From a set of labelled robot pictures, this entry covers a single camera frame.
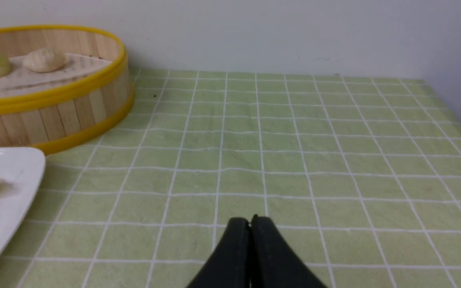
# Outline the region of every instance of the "steamer basket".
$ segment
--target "steamer basket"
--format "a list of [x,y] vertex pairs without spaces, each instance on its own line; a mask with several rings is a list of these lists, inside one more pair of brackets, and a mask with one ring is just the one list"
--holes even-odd
[[60,87],[0,98],[0,147],[32,146],[45,154],[69,149],[117,125],[133,106],[126,49],[113,34],[79,26],[0,29],[0,52],[7,57],[43,47],[111,63]]

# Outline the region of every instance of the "green checkered tablecloth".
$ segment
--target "green checkered tablecloth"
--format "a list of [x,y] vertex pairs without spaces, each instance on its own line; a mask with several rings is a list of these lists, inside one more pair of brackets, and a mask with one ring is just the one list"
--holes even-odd
[[0,288],[182,288],[254,213],[329,287],[461,288],[461,125],[423,81],[132,75],[121,124],[47,158]]

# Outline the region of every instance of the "white wall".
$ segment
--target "white wall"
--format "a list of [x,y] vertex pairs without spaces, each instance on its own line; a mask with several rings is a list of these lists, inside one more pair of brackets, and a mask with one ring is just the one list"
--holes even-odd
[[424,78],[461,119],[461,1],[0,0],[0,27],[117,34],[148,67]]

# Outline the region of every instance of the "white plate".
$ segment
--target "white plate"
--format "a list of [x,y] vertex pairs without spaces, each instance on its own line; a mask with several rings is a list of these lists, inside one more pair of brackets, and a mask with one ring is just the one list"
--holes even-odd
[[38,149],[0,148],[0,254],[30,208],[45,167]]

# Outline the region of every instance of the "yellow rim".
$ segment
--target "yellow rim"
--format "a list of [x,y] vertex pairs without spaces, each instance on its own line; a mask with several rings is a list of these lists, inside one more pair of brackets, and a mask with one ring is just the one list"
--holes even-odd
[[118,110],[113,116],[103,120],[95,124],[94,126],[83,130],[79,133],[75,133],[73,135],[64,137],[62,139],[44,142],[40,144],[33,145],[33,147],[42,150],[45,155],[57,153],[60,151],[64,151],[66,149],[70,149],[72,147],[78,146],[83,144],[87,141],[92,140],[93,138],[104,134],[106,131],[112,129],[116,126],[120,121],[122,121],[128,115],[131,108],[133,108],[133,99],[134,99],[134,90],[131,89],[131,93],[129,95],[128,100],[126,103]]
[[66,84],[60,87],[44,90],[36,93],[0,98],[0,114],[19,113],[23,111],[34,110],[59,104],[93,91],[101,86],[111,82],[115,77],[120,75],[123,69],[127,66],[127,52],[122,41],[117,36],[96,28],[89,28],[83,26],[69,26],[69,25],[35,25],[35,26],[17,26],[0,28],[0,33],[13,32],[22,30],[41,30],[41,29],[64,29],[64,30],[80,30],[96,34],[101,34],[112,38],[117,42],[120,52],[113,62],[108,66],[93,73],[92,75],[77,80],[71,84]]

